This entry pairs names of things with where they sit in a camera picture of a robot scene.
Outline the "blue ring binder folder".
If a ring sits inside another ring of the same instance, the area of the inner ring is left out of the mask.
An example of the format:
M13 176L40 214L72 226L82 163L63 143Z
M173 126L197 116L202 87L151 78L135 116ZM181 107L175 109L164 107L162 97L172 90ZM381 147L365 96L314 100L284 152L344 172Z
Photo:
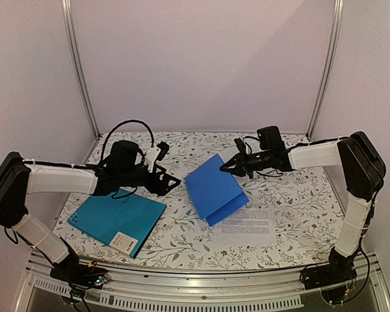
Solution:
M236 179L220 171L224 164L216 154L185 177L185 185L200 219L209 226L223 221L249 202Z

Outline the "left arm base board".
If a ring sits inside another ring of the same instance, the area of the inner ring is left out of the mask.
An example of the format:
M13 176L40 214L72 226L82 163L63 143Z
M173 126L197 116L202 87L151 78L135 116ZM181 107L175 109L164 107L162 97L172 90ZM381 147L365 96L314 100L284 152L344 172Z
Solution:
M50 276L83 289L101 289L111 279L108 271L98 266L97 261L87 264L75 261L55 264Z

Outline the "right arm base board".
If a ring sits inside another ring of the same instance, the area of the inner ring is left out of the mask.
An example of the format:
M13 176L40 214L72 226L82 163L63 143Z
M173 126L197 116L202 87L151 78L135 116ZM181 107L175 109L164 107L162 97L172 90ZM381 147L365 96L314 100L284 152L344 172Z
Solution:
M307 265L301 271L299 280L306 290L350 281L357 277L354 262Z

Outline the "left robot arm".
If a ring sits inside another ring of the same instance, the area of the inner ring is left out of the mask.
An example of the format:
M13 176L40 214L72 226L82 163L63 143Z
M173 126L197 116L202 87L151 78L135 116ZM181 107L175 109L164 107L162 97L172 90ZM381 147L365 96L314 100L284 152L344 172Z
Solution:
M144 187L158 196L168 194L180 180L158 165L169 146L161 142L143 152L139 145L115 142L98 164L76 165L36 162L10 152L0 165L0 226L14 232L12 241L23 239L47 257L70 282L79 281L83 267L70 245L57 237L25 206L27 195L39 192L106 196L122 187Z

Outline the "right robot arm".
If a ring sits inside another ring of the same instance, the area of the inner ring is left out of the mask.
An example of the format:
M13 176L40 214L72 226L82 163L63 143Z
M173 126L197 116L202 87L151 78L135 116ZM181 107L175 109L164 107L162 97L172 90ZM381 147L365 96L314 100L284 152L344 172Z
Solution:
M238 152L220 171L249 177L254 172L275 169L292 172L304 168L340 166L343 170L348 201L343 226L324 267L323 278L337 283L348 273L374 214L376 197L384 186L386 166L363 131L349 136L298 143L287 148L277 126L257 130L261 150L248 153L242 139L234 140Z

